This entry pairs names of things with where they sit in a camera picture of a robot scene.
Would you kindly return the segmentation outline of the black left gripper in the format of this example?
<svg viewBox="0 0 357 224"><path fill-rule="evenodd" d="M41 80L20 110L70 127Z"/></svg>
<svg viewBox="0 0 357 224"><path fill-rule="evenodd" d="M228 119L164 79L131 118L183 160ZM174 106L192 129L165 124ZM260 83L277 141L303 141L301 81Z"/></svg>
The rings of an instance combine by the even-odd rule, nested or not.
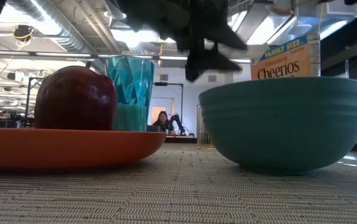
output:
<svg viewBox="0 0 357 224"><path fill-rule="evenodd" d="M210 39L233 49L247 50L247 44L227 25L227 1L117 0L134 32L149 28L163 40L173 39L179 51L199 47ZM215 50L190 53L185 77L195 82L206 70L239 72L241 67Z"/></svg>

